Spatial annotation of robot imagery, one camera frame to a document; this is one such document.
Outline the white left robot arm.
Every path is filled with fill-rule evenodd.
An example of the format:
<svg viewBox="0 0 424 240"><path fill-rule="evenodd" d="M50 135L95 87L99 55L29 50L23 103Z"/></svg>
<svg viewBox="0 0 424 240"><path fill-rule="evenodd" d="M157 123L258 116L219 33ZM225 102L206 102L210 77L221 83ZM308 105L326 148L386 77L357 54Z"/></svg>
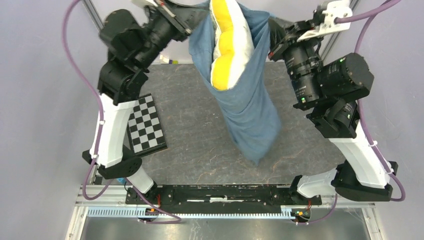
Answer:
<svg viewBox="0 0 424 240"><path fill-rule="evenodd" d="M157 198L155 182L142 167L142 159L124 146L127 124L148 80L148 68L171 41L186 40L209 14L206 6L170 0L136 0L148 21L139 24L127 9L110 13L99 31L107 46L107 62L99 73L99 111L95 139L83 159L96 163L105 179L127 178L145 204Z"/></svg>

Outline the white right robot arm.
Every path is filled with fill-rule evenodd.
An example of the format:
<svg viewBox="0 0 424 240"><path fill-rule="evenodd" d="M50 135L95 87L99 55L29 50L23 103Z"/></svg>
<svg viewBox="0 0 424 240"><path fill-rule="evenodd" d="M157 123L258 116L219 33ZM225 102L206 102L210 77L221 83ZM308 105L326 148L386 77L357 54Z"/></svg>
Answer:
<svg viewBox="0 0 424 240"><path fill-rule="evenodd" d="M327 172L296 176L288 191L289 199L302 204L316 196L338 194L355 202L391 201L390 179L398 164L378 158L359 113L358 100L370 94L374 82L365 59L349 53L323 64L319 55L322 38L301 38L314 27L313 21L291 23L270 17L268 24L268 58L285 63L297 100L294 107L307 111L307 119L345 158Z"/></svg>

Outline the blue fabric pillowcase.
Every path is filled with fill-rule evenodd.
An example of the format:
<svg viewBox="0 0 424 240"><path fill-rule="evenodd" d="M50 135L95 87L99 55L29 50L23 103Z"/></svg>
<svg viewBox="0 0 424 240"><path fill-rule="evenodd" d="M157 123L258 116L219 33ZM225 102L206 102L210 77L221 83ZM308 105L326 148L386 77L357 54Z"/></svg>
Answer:
<svg viewBox="0 0 424 240"><path fill-rule="evenodd" d="M229 90L211 84L215 29L212 14L189 37L189 53L209 92L223 114L229 135L243 156L258 165L281 130L281 120L264 84L265 63L270 48L269 12L239 4L246 19L253 53L240 79Z"/></svg>

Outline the white pillow with yellow side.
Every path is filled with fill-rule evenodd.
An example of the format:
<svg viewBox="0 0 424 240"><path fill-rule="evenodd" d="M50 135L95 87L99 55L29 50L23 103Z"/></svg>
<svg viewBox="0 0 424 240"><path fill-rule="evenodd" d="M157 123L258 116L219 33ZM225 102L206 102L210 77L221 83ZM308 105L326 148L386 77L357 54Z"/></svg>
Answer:
<svg viewBox="0 0 424 240"><path fill-rule="evenodd" d="M210 84L218 91L236 86L255 47L242 9L235 0L209 2L214 29Z"/></svg>

